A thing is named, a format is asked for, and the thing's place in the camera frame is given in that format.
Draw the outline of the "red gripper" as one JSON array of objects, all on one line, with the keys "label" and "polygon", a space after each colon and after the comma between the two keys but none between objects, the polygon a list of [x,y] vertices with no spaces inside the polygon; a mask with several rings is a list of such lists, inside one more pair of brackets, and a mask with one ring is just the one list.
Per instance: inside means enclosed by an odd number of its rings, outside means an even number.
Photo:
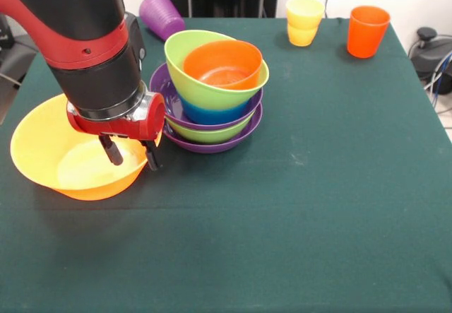
[{"label": "red gripper", "polygon": [[80,116],[68,101],[66,113],[71,126],[79,132],[99,135],[99,141],[113,165],[121,165],[123,157],[108,135],[139,140],[145,148],[149,168],[157,171],[162,167],[157,157],[159,143],[155,142],[165,121],[165,103],[160,93],[146,92],[141,102],[123,117],[108,121],[92,121]]}]

